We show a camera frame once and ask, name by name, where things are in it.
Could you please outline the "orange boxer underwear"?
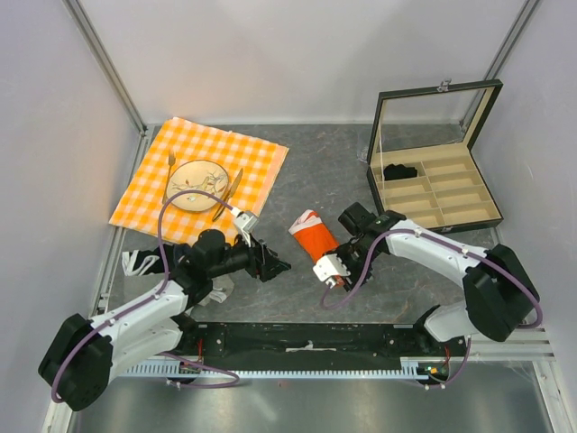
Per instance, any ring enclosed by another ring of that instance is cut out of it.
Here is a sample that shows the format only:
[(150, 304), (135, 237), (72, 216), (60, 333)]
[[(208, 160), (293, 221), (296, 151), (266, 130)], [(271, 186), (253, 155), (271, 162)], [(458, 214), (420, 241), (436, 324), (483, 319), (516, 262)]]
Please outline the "orange boxer underwear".
[(325, 253), (338, 247), (338, 242), (321, 217), (312, 209), (306, 210), (288, 229), (300, 246), (316, 263)]

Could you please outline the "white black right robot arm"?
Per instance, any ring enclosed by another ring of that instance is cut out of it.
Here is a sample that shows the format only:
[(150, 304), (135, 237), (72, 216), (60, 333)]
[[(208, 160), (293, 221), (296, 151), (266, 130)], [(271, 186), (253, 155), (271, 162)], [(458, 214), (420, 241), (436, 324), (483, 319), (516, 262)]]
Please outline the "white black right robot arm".
[(473, 334), (504, 342), (518, 328), (541, 325), (536, 287), (504, 244), (486, 249), (458, 243), (395, 211), (376, 216), (358, 202), (338, 220), (351, 239), (329, 254), (331, 277), (343, 282), (349, 296), (370, 278), (381, 254), (423, 265), (463, 290), (462, 301), (433, 307), (418, 320), (412, 340), (419, 353), (433, 355), (445, 342)]

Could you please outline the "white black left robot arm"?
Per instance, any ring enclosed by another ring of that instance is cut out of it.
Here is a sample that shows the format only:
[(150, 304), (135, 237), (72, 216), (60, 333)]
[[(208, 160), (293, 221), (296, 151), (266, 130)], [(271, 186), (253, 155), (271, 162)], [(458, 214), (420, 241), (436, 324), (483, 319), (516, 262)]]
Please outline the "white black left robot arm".
[(81, 411), (116, 376), (149, 357), (194, 351), (198, 334), (184, 313), (209, 295), (215, 278), (245, 271), (265, 282), (290, 268), (254, 237), (238, 235), (228, 244), (222, 232), (206, 230), (153, 289), (105, 314), (65, 319), (38, 373), (54, 402)]

